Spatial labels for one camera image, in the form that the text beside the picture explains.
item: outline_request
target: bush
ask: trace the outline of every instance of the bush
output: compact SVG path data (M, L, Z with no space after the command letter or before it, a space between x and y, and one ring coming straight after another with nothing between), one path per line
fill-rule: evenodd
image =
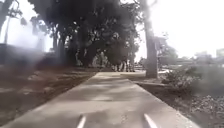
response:
M166 73L162 83L175 89L186 89L196 84L201 76L197 66L187 65Z

